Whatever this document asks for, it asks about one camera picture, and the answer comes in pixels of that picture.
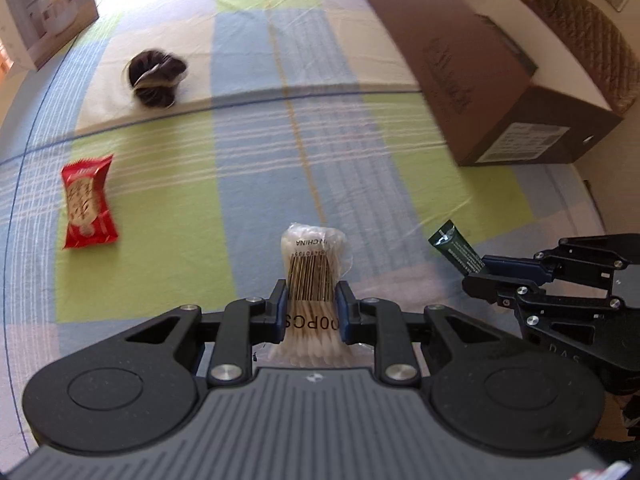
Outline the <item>dark green cream tube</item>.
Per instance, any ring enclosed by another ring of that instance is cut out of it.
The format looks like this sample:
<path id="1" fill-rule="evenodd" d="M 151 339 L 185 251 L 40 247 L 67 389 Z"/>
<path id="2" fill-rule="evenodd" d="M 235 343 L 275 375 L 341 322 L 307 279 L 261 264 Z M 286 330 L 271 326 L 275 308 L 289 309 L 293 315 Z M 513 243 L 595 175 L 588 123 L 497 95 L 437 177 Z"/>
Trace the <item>dark green cream tube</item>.
<path id="1" fill-rule="evenodd" d="M 428 242 L 464 276 L 483 273 L 486 269 L 480 255 L 451 220 L 438 228 Z"/>

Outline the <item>cotton swab bag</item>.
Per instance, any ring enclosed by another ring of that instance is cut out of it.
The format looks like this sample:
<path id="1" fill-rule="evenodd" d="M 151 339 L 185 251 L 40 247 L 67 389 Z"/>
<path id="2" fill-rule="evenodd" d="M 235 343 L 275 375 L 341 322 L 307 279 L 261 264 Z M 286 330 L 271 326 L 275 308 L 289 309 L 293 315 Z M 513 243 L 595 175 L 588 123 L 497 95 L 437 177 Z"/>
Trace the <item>cotton swab bag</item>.
<path id="1" fill-rule="evenodd" d="M 274 364 L 348 367 L 352 352 L 340 334 L 335 289 L 352 267 L 346 235 L 326 226 L 293 223 L 281 236 L 288 303 L 284 337 L 271 347 Z"/>

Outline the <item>brown cardboard sorting box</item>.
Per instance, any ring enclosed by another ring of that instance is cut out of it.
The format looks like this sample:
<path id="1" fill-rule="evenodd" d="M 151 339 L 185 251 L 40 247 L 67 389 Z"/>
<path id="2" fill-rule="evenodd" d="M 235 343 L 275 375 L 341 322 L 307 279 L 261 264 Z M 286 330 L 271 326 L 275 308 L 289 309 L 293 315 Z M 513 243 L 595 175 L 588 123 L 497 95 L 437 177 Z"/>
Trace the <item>brown cardboard sorting box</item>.
<path id="1" fill-rule="evenodd" d="M 568 164 L 622 120 L 524 0 L 368 0 L 461 166 Z"/>

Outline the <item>checked blue green tablecloth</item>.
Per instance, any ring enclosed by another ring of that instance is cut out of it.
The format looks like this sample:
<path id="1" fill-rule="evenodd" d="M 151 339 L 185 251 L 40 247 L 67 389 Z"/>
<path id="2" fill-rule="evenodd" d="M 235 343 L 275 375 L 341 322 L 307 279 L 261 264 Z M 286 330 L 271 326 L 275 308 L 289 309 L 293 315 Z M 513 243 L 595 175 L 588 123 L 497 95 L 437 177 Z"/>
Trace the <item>checked blue green tablecloth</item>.
<path id="1" fill-rule="evenodd" d="M 366 0 L 98 0 L 99 19 L 1 83 L 1 465 L 35 445 L 21 410 L 41 367 L 178 304 L 262 296 L 292 223 L 333 226 L 360 296 L 464 305 L 428 244 L 452 220 L 481 252 L 528 257 L 599 234 L 568 165 L 461 168 Z M 144 50 L 188 70 L 143 106 Z M 113 155 L 119 238 L 64 249 L 61 170 Z"/>

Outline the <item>red snack packet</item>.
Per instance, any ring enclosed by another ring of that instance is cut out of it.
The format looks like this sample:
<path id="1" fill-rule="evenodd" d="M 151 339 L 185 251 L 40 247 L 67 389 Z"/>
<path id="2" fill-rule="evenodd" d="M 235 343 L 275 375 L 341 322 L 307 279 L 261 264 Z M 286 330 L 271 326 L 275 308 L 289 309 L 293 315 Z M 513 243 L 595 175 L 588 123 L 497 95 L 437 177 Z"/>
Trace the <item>red snack packet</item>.
<path id="1" fill-rule="evenodd" d="M 79 159 L 61 170 L 66 200 L 64 249 L 115 243 L 119 238 L 105 195 L 113 155 Z"/>

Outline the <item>brown quilted chair cushion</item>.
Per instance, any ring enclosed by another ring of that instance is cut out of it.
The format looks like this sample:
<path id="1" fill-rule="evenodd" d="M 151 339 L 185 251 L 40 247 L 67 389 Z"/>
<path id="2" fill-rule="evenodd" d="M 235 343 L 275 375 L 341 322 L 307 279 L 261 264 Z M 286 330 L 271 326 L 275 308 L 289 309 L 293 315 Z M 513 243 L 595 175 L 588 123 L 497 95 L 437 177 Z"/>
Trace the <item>brown quilted chair cushion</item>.
<path id="1" fill-rule="evenodd" d="M 623 115 L 639 97 L 639 58 L 616 25 L 588 0 L 530 0 L 599 88 Z"/>

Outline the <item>dark purple scrunchie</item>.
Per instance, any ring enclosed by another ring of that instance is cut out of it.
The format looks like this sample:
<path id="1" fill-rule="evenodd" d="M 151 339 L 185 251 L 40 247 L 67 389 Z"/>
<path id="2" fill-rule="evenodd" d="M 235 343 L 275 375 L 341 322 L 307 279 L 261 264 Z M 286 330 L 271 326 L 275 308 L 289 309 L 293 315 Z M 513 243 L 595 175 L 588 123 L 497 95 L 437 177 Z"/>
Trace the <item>dark purple scrunchie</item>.
<path id="1" fill-rule="evenodd" d="M 127 67 L 134 97 L 145 107 L 168 108 L 175 104 L 177 88 L 186 76 L 183 58 L 162 50 L 144 50 Z"/>

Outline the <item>white appliance box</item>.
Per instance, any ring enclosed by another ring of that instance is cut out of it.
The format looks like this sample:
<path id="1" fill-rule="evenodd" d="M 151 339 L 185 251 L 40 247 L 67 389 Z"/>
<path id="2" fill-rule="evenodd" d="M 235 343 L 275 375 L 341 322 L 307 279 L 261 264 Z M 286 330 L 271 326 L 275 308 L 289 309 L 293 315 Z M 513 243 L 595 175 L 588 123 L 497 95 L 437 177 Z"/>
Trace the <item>white appliance box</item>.
<path id="1" fill-rule="evenodd" d="M 1 44 L 14 64 L 40 70 L 98 17 L 96 0 L 1 0 Z"/>

